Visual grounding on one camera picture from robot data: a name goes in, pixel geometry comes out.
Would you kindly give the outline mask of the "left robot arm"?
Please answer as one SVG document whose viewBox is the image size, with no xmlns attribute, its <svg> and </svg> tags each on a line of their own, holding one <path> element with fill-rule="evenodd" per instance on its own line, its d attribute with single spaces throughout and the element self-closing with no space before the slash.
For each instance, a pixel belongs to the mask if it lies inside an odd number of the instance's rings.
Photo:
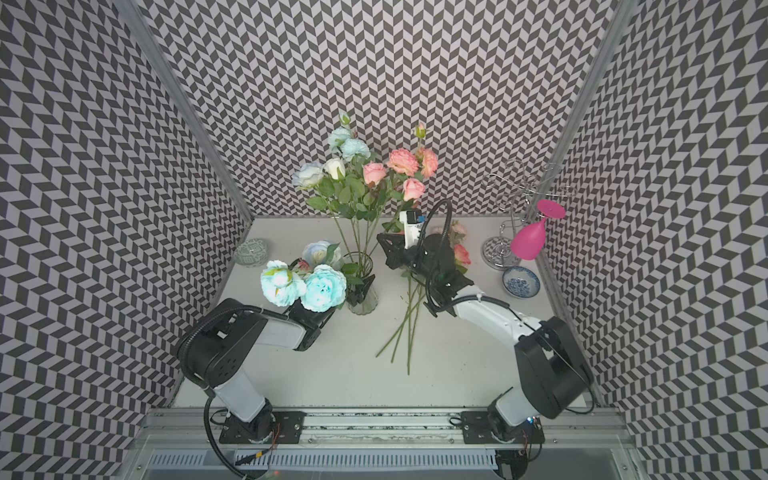
<svg viewBox="0 0 768 480">
<path fill-rule="evenodd" d="M 367 280 L 319 266 L 305 280 L 309 298 L 297 298 L 283 312 L 226 299 L 181 338 L 176 349 L 183 376 L 210 400 L 220 400 L 245 423 L 259 422 L 271 409 L 243 370 L 257 345 L 306 351 L 317 340 L 349 287 L 369 287 Z"/>
</svg>

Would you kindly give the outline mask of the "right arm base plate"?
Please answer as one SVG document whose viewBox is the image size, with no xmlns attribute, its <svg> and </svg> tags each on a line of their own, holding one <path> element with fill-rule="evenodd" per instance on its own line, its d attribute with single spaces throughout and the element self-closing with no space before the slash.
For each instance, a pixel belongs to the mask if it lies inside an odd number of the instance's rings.
<svg viewBox="0 0 768 480">
<path fill-rule="evenodd" d="M 541 445 L 545 442 L 538 417 L 528 417 L 518 425 L 510 425 L 497 413 L 465 410 L 449 422 L 461 430 L 465 444 Z"/>
</svg>

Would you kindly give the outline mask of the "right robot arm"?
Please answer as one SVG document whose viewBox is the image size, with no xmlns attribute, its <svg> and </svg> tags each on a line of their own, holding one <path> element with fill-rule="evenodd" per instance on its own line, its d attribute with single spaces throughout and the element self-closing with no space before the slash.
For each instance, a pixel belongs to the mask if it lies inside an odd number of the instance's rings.
<svg viewBox="0 0 768 480">
<path fill-rule="evenodd" d="M 483 292 L 455 265 L 445 237 L 410 241 L 403 234 L 380 233 L 377 242 L 389 268 L 404 268 L 421 280 L 433 316 L 447 312 L 468 321 L 514 352 L 518 384 L 491 403 L 490 420 L 517 427 L 535 417 L 554 419 L 591 391 L 593 375 L 567 324 L 525 315 Z"/>
</svg>

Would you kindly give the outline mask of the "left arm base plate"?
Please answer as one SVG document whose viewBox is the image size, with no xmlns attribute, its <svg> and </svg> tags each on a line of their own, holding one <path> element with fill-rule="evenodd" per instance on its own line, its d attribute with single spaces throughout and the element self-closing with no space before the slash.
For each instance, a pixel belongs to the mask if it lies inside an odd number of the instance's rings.
<svg viewBox="0 0 768 480">
<path fill-rule="evenodd" d="M 219 442 L 224 445 L 298 444 L 306 413 L 298 410 L 268 412 L 262 410 L 245 422 L 233 414 L 225 417 Z"/>
</svg>

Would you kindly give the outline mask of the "pink rose stem tall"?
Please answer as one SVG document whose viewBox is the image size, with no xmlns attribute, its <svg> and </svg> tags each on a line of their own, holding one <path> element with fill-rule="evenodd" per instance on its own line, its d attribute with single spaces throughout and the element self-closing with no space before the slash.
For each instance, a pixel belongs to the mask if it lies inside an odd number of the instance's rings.
<svg viewBox="0 0 768 480">
<path fill-rule="evenodd" d="M 362 166 L 363 184 L 367 188 L 363 199 L 364 219 L 378 222 L 389 205 L 396 212 L 415 205 L 426 191 L 426 181 L 434 177 L 439 167 L 437 153 L 426 146 L 428 129 L 423 122 L 414 127 L 417 144 L 414 149 L 398 148 L 383 162 L 367 160 Z"/>
</svg>

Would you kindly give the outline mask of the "small pink bud stem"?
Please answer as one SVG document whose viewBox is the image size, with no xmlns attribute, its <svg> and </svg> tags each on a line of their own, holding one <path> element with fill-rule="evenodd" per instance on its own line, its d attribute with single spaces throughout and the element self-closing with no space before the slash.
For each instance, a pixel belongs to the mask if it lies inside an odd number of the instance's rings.
<svg viewBox="0 0 768 480">
<path fill-rule="evenodd" d="M 405 274 L 404 277 L 406 278 L 408 287 L 406 295 L 406 311 L 400 325 L 393 334 L 393 350 L 390 361 L 394 362 L 397 353 L 400 350 L 404 350 L 406 371 L 407 374 L 410 374 L 416 329 L 422 303 L 425 301 L 426 297 L 426 287 L 425 281 L 421 275 L 408 273 Z"/>
</svg>

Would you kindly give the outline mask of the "clear glass vase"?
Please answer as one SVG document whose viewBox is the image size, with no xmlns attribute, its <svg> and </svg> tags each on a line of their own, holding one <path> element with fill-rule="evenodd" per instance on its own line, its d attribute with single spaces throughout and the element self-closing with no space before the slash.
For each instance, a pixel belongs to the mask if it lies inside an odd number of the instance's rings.
<svg viewBox="0 0 768 480">
<path fill-rule="evenodd" d="M 356 315 L 368 315 L 378 305 L 373 267 L 372 258 L 365 252 L 354 251 L 342 257 L 341 271 L 347 280 L 346 305 Z"/>
</svg>

